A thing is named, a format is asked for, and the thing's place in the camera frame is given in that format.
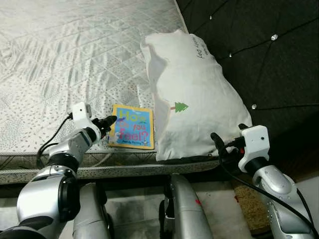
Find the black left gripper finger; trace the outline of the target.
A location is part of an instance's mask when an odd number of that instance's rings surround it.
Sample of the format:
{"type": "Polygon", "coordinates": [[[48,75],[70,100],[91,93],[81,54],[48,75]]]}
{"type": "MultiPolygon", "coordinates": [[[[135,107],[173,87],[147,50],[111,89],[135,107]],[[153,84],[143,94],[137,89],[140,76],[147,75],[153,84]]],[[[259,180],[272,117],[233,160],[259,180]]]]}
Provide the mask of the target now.
{"type": "Polygon", "coordinates": [[[107,116],[104,119],[98,119],[98,128],[101,132],[109,132],[110,127],[118,120],[117,116],[107,116]]]}

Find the silver robot left leg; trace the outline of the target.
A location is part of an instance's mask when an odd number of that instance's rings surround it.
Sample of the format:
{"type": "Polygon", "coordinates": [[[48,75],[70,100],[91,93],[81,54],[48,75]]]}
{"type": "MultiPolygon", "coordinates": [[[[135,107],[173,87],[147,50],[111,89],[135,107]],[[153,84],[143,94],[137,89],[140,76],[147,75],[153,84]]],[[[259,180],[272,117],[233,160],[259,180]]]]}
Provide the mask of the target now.
{"type": "Polygon", "coordinates": [[[106,193],[102,185],[88,183],[79,191],[80,211],[73,220],[73,239],[114,239],[112,217],[105,204],[106,193]]]}

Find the dark bed base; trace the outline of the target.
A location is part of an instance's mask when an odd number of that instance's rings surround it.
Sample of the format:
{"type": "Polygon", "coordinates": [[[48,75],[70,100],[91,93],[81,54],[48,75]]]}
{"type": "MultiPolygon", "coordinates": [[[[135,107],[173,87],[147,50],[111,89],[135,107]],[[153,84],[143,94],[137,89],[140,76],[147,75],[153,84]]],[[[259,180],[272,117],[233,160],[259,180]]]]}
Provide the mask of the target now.
{"type": "MultiPolygon", "coordinates": [[[[183,174],[191,183],[199,182],[218,182],[232,180],[221,166],[203,172],[183,174]]],[[[118,178],[81,178],[78,180],[80,185],[97,183],[106,190],[121,190],[142,187],[161,186],[168,181],[168,175],[153,175],[146,177],[118,177],[118,178]]],[[[25,183],[0,185],[0,198],[16,198],[25,186],[25,183]]]]}

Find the black tufted headboard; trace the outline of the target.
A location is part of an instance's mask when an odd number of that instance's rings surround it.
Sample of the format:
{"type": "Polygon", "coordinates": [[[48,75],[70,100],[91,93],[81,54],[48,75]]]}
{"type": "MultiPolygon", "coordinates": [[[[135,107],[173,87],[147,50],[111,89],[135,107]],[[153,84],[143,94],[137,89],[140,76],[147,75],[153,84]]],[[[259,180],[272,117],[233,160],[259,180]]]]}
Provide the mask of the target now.
{"type": "Polygon", "coordinates": [[[319,171],[319,0],[177,0],[296,181],[319,171]]]}

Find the white pillow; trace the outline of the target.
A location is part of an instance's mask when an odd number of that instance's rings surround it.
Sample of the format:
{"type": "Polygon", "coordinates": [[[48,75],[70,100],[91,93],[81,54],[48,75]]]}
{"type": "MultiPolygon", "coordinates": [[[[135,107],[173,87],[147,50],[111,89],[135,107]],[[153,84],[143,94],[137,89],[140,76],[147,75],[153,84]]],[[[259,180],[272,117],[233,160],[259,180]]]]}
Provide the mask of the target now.
{"type": "Polygon", "coordinates": [[[155,101],[157,161],[214,153],[212,133],[229,140],[240,124],[253,124],[203,39],[182,30],[153,33],[141,49],[155,101]]]}

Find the silver robot right leg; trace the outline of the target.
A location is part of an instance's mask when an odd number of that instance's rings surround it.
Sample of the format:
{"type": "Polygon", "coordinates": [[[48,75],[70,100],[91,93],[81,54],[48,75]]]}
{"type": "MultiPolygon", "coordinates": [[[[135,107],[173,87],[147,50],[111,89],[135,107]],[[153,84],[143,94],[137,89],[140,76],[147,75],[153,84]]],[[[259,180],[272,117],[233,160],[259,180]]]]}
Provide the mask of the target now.
{"type": "Polygon", "coordinates": [[[213,239],[201,202],[189,181],[171,174],[158,208],[160,239],[213,239]]]}

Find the colourful children's book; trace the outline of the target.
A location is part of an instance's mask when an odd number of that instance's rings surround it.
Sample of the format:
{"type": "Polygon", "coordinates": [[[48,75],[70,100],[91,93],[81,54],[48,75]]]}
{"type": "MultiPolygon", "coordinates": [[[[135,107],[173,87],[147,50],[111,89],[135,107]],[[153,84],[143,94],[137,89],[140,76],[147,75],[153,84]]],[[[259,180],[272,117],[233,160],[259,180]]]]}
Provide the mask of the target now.
{"type": "Polygon", "coordinates": [[[154,114],[151,109],[114,104],[112,114],[117,119],[109,132],[108,146],[145,150],[155,148],[154,114]]]}

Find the white quilted mattress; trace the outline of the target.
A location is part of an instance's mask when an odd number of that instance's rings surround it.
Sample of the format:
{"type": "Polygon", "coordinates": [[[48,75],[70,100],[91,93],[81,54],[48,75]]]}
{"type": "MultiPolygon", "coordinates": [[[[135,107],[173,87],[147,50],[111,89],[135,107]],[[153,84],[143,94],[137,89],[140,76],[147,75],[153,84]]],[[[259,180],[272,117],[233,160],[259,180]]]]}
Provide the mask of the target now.
{"type": "Polygon", "coordinates": [[[154,109],[141,42],[176,30],[190,33],[177,0],[0,0],[0,185],[38,173],[74,104],[154,109]]]}

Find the silver robot leg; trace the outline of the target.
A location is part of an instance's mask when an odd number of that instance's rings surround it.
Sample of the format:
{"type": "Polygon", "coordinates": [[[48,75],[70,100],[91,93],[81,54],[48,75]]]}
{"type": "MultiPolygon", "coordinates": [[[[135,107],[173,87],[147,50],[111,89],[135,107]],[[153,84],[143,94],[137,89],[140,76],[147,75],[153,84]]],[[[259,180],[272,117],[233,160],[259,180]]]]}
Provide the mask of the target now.
{"type": "Polygon", "coordinates": [[[171,174],[158,208],[160,239],[213,239],[201,202],[189,181],[171,174]]]}
{"type": "Polygon", "coordinates": [[[73,220],[73,239],[114,239],[112,217],[105,204],[106,193],[102,185],[88,183],[79,191],[80,211],[73,220]]]}

